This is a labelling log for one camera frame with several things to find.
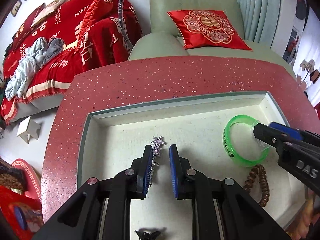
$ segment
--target red blanket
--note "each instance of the red blanket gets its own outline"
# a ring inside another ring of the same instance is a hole
[[[125,5],[124,20],[127,33],[131,43],[135,44],[141,37],[141,29],[133,7],[128,1]],[[76,40],[79,32],[80,30],[74,34],[73,41]],[[22,44],[31,44],[31,40],[34,42],[37,38],[38,35],[29,36]],[[107,18],[90,26],[78,44],[80,46],[78,50],[75,50],[76,47],[66,49],[39,70],[22,98],[15,97],[10,101],[4,98],[0,113],[6,123],[9,123],[17,114],[17,103],[27,104],[39,97],[64,94],[75,75],[93,68],[126,61],[129,56],[119,28],[118,14],[114,10]],[[13,74],[13,68],[15,69],[16,66],[14,65],[10,70],[6,69],[6,75]]]
[[[117,17],[118,0],[105,1],[113,4],[111,15]],[[3,66],[4,77],[9,78],[10,75],[13,75],[19,60],[25,55],[25,49],[31,47],[39,37],[45,37],[48,42],[56,37],[63,39],[65,44],[74,42],[79,36],[81,22],[92,2],[93,0],[70,0],[61,5],[39,27],[32,30],[15,51],[10,52]],[[134,29],[134,32],[128,32],[133,39],[131,42],[135,43],[135,40],[141,37],[141,29],[135,21],[133,7],[127,0],[124,0],[124,13],[127,13],[126,16],[130,18],[130,23],[127,24],[133,25],[130,29]]]

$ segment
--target green bangle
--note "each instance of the green bangle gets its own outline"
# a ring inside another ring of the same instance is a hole
[[[254,126],[258,123],[260,123],[258,120],[252,118],[251,116],[248,115],[237,115],[235,117],[233,117],[228,124],[226,125],[224,131],[223,131],[223,145],[224,145],[224,149],[226,150],[228,156],[236,163],[239,164],[241,166],[245,166],[245,167],[252,167],[255,166],[259,163],[261,163],[267,156],[269,153],[269,146],[267,146],[265,149],[263,149],[263,151],[261,152],[261,157],[258,160],[246,160],[245,158],[241,157],[235,150],[235,148],[233,147],[231,140],[230,140],[230,127],[235,124],[235,123],[244,123],[249,125],[252,129],[254,128]]]

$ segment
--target green armchair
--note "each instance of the green armchair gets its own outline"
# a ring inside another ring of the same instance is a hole
[[[251,58],[281,65],[295,78],[291,66],[285,60],[253,41],[245,40],[253,51],[212,46],[184,49],[181,33],[167,12],[187,9],[223,10],[239,36],[244,39],[243,21],[237,0],[150,0],[151,33],[136,43],[128,60],[188,55]]]

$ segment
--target rhinestone star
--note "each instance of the rhinestone star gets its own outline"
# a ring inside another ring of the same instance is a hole
[[[162,136],[160,136],[160,137],[154,137],[153,136],[153,141],[150,144],[153,144],[157,148],[159,148],[160,145],[164,145],[165,144],[165,142],[162,140],[162,138],[163,138]]]
[[[157,148],[155,145],[153,145],[152,147],[153,156],[160,157],[161,156],[160,151],[161,151],[161,148]]]
[[[154,166],[159,166],[159,163],[156,162],[156,157],[155,156],[152,158],[152,164],[151,164],[151,169],[152,170],[153,170]]]

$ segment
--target tray rim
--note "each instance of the tray rim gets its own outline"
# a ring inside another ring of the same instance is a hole
[[[168,98],[168,99],[162,99],[157,101],[149,101],[149,102],[143,102],[133,105],[126,105],[126,106],[119,106],[119,107],[113,107],[108,108],[104,110],[99,110],[95,112],[88,113],[87,118],[84,123],[84,128],[82,130],[81,140],[80,140],[80,146],[79,146],[79,152],[78,152],[78,158],[77,158],[77,169],[76,169],[76,185],[77,188],[79,188],[82,183],[82,178],[79,176],[79,174],[82,174],[82,163],[83,163],[83,155],[84,155],[84,144],[87,137],[87,132],[89,128],[89,124],[92,118],[96,115],[101,114],[107,114],[112,112],[118,112],[122,110],[130,110],[145,106],[156,106],[156,105],[162,105],[162,104],[168,104],[168,103],[178,103],[178,102],[186,102],[186,101],[193,101],[193,100],[200,100],[200,99],[210,99],[210,98],[220,98],[220,97],[231,97],[231,96],[243,96],[243,95],[268,95],[271,99],[271,101],[275,104],[279,114],[281,115],[282,119],[284,120],[284,123],[286,126],[290,127],[290,124],[287,120],[287,118],[284,116],[284,113],[282,112],[280,106],[274,99],[274,97],[271,95],[269,91],[242,91],[242,92],[226,92],[226,93],[215,93],[215,94],[205,94],[205,95],[196,95],[196,96],[188,96],[188,97],[179,97],[179,98]]]

